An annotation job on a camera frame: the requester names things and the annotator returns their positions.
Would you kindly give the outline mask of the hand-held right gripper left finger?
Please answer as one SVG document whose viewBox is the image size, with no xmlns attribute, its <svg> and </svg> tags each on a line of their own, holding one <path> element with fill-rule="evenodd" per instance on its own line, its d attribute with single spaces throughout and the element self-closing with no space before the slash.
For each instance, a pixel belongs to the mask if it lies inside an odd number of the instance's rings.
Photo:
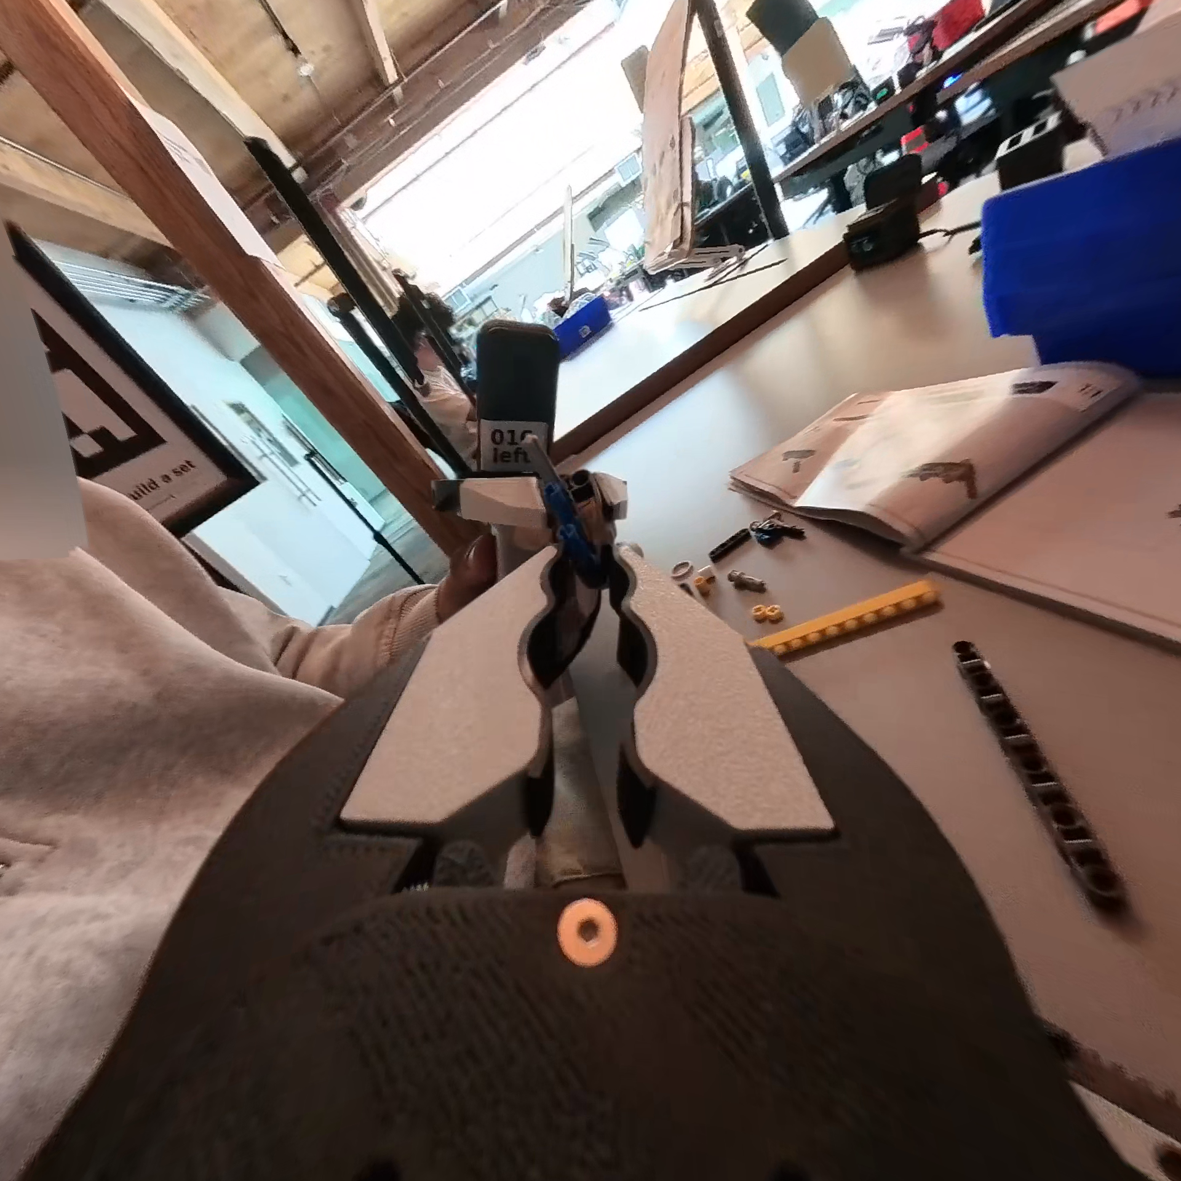
<svg viewBox="0 0 1181 1181">
<path fill-rule="evenodd" d="M 346 799 L 352 829 L 519 839 L 548 763 L 550 705 L 528 639 L 553 607 L 549 545 L 438 627 Z"/>
</svg>

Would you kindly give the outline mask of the person's left hand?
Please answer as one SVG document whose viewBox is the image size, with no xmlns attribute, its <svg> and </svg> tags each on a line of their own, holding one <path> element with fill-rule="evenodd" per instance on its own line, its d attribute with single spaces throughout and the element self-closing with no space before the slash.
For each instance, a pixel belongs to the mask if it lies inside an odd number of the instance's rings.
<svg viewBox="0 0 1181 1181">
<path fill-rule="evenodd" d="M 448 575 L 436 586 L 438 621 L 445 624 L 477 600 L 498 579 L 498 551 L 493 535 L 481 534 L 458 551 Z"/>
</svg>

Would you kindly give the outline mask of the cardboard sheet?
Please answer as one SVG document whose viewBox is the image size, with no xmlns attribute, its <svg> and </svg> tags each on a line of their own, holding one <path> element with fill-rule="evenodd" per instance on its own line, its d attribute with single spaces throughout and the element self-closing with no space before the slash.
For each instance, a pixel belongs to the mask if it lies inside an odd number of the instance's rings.
<svg viewBox="0 0 1181 1181">
<path fill-rule="evenodd" d="M 653 274 L 680 265 L 691 248 L 692 130 L 684 116 L 690 25 L 690 1 L 674 1 L 649 50 L 645 73 L 643 264 Z"/>
</svg>

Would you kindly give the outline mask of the lego instruction booklet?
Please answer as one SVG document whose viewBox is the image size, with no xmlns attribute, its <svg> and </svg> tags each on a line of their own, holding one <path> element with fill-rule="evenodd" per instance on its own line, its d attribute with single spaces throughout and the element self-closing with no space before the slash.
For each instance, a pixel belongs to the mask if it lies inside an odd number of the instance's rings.
<svg viewBox="0 0 1181 1181">
<path fill-rule="evenodd" d="M 1104 362 L 857 393 L 736 490 L 926 566 L 1180 642 L 1180 396 Z"/>
</svg>

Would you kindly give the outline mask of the black tripod stand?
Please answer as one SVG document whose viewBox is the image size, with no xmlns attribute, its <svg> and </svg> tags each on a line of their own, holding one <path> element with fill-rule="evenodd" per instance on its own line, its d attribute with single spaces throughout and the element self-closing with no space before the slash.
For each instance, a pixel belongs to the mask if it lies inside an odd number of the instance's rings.
<svg viewBox="0 0 1181 1181">
<path fill-rule="evenodd" d="M 276 279 L 279 293 L 261 296 L 264 323 L 251 330 L 425 534 L 448 556 L 465 553 L 481 528 L 439 510 L 434 492 L 446 475 L 467 475 L 470 463 L 424 404 L 429 385 L 421 364 L 353 251 L 293 171 L 264 139 L 248 137 L 247 147 L 344 288 L 351 302 L 345 333 L 372 359 L 394 399 L 384 397 L 361 371 L 286 269 Z"/>
</svg>

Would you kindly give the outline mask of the white box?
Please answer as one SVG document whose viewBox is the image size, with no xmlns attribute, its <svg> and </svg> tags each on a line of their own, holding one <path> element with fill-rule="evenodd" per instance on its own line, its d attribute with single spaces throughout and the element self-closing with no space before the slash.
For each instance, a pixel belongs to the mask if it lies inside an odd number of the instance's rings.
<svg viewBox="0 0 1181 1181">
<path fill-rule="evenodd" d="M 1180 137 L 1180 25 L 1155 23 L 1061 70 L 1054 87 L 1104 157 Z"/>
</svg>

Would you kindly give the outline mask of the person's left forearm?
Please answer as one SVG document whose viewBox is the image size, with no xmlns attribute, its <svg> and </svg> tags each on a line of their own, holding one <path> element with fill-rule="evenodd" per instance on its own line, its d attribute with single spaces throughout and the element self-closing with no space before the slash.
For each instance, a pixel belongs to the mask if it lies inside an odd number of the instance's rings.
<svg viewBox="0 0 1181 1181">
<path fill-rule="evenodd" d="M 285 677 L 348 698 L 394 667 L 439 625 L 441 584 L 380 598 L 349 624 L 313 625 L 258 598 L 224 590 L 231 611 Z"/>
</svg>

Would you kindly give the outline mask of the black and blue lego assembly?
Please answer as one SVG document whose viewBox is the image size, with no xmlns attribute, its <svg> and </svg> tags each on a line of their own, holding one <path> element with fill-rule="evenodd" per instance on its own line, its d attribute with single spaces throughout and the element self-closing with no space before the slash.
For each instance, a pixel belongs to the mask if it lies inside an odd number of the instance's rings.
<svg viewBox="0 0 1181 1181">
<path fill-rule="evenodd" d="M 578 503 L 543 442 L 531 435 L 526 449 L 540 482 L 556 544 L 555 562 L 542 575 L 549 608 L 528 638 L 526 656 L 540 687 L 552 688 L 597 627 L 608 569 L 602 545 L 587 532 Z"/>
</svg>

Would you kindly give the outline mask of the white paper sheet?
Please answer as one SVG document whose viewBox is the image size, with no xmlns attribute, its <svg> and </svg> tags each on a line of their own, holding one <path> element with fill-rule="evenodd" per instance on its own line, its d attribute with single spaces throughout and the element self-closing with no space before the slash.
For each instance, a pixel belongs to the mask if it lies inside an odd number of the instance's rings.
<svg viewBox="0 0 1181 1181">
<path fill-rule="evenodd" d="M 233 198 L 230 189 L 220 181 L 199 147 L 166 115 L 145 106 L 138 99 L 134 99 L 134 105 L 152 126 L 154 133 L 162 142 L 172 160 L 185 171 L 186 177 L 210 205 L 221 224 L 230 230 L 240 247 L 249 255 L 265 261 L 275 271 L 282 271 L 285 267 L 276 255 L 276 251 L 251 223 L 247 213 Z"/>
</svg>

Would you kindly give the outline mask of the wooden post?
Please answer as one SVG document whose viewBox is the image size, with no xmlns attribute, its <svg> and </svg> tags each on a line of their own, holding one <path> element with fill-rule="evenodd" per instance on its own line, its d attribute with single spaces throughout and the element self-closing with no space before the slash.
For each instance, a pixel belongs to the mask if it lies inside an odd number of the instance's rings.
<svg viewBox="0 0 1181 1181">
<path fill-rule="evenodd" d="M 161 118 L 67 2 L 3 1 L 3 50 L 84 147 L 443 552 L 480 527 L 434 507 L 439 466 L 297 292 L 247 247 L 164 136 Z"/>
</svg>

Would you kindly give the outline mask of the person in grey hoodie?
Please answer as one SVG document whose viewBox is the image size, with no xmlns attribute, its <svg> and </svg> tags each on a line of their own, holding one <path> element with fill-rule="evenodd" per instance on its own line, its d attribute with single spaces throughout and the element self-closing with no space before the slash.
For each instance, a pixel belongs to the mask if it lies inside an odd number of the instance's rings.
<svg viewBox="0 0 1181 1181">
<path fill-rule="evenodd" d="M 230 819 L 344 701 L 276 672 L 148 511 L 79 490 L 84 548 L 3 562 L 3 1178 L 95 1074 Z"/>
</svg>

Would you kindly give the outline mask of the long black lego beam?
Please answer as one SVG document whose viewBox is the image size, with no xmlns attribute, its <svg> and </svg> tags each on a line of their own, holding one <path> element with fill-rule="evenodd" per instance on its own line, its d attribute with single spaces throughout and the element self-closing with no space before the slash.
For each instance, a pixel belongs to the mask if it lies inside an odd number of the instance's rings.
<svg viewBox="0 0 1181 1181">
<path fill-rule="evenodd" d="M 993 665 L 966 639 L 954 642 L 952 653 L 966 690 L 1078 889 L 1093 909 L 1127 915 L 1125 878 Z"/>
</svg>

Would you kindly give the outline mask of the large blue plastic bin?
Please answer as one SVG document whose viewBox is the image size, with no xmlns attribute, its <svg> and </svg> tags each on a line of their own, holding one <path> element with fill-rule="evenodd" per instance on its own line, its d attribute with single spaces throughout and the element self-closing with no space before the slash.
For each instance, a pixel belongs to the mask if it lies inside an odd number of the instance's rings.
<svg viewBox="0 0 1181 1181">
<path fill-rule="evenodd" d="M 1180 375 L 1180 142 L 990 196 L 982 299 L 992 336 L 1047 362 Z"/>
</svg>

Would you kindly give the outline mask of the small blue bin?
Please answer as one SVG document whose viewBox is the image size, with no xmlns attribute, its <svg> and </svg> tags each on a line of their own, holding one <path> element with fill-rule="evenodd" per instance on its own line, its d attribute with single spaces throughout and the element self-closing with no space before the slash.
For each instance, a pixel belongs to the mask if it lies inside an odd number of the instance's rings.
<svg viewBox="0 0 1181 1181">
<path fill-rule="evenodd" d="M 563 361 L 595 341 L 614 326 L 611 303 L 601 292 L 576 299 L 566 316 L 553 327 Z"/>
</svg>

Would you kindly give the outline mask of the black metal post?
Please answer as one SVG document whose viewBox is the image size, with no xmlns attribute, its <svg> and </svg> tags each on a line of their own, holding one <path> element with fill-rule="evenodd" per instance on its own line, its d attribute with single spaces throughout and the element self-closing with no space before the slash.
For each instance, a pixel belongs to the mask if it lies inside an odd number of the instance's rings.
<svg viewBox="0 0 1181 1181">
<path fill-rule="evenodd" d="M 734 130 L 743 146 L 750 184 L 756 191 L 763 220 L 771 237 L 782 241 L 789 236 L 789 227 L 781 208 L 781 199 L 772 179 L 764 144 L 747 102 L 740 70 L 729 44 L 718 4 L 716 1 L 691 1 L 690 9 L 704 33 L 705 44 L 712 57 Z"/>
</svg>

